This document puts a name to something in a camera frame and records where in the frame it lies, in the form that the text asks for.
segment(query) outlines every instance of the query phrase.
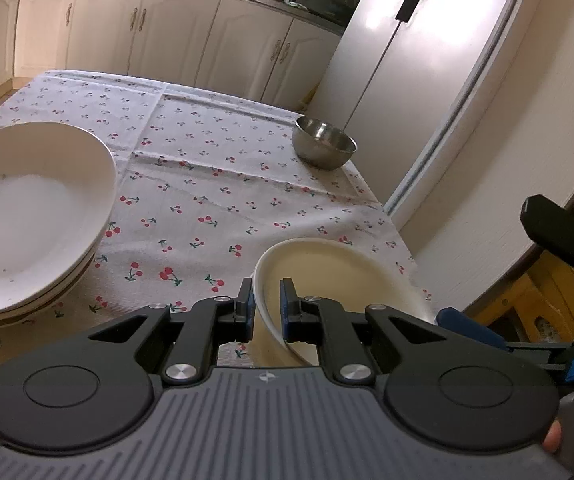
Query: gray textured grip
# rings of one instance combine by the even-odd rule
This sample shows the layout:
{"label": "gray textured grip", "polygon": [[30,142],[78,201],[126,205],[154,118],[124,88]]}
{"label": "gray textured grip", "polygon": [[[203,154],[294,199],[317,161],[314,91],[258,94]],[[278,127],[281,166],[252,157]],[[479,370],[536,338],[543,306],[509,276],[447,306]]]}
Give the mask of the gray textured grip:
{"label": "gray textured grip", "polygon": [[82,455],[0,447],[0,480],[569,477],[540,446],[500,456],[427,446],[398,428],[369,390],[333,384],[320,368],[216,368],[199,386],[167,390],[134,433]]}

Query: table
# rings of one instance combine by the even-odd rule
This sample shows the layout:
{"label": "table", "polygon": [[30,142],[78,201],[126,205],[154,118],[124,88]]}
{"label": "table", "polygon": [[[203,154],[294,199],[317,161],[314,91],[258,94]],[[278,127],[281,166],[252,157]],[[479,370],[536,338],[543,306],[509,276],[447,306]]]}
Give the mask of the table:
{"label": "table", "polygon": [[[62,301],[0,328],[0,363],[144,304],[177,312],[235,296],[262,253],[288,238],[338,240],[411,276],[414,261],[353,164],[323,172],[296,157],[296,117],[87,72],[45,72],[16,92],[0,107],[0,127],[59,121],[93,132],[113,153],[119,192],[90,269]],[[252,365],[242,344],[221,348],[219,363]]]}

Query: wall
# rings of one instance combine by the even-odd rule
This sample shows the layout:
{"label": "wall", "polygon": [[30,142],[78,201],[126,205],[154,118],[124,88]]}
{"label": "wall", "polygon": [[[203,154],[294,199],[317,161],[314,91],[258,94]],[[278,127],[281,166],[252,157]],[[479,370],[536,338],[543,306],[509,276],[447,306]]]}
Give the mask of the wall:
{"label": "wall", "polygon": [[541,0],[505,80],[445,175],[401,230],[423,282],[465,308],[530,247],[518,216],[574,194],[574,0]]}

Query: refrigerator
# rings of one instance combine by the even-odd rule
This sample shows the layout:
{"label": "refrigerator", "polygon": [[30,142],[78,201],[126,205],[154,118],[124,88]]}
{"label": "refrigerator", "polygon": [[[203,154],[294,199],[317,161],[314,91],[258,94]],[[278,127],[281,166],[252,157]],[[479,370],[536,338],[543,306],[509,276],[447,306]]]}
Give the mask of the refrigerator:
{"label": "refrigerator", "polygon": [[518,3],[358,4],[307,115],[356,140],[352,161],[387,213],[440,148]]}

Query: stacked bowls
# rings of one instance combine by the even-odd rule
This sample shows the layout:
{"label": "stacked bowls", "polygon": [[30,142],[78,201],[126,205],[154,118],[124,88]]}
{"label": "stacked bowls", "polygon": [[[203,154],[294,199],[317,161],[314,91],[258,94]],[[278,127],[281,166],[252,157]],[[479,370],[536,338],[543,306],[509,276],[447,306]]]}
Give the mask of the stacked bowls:
{"label": "stacked bowls", "polygon": [[84,275],[116,193],[109,149],[61,123],[0,129],[0,326],[62,298]]}

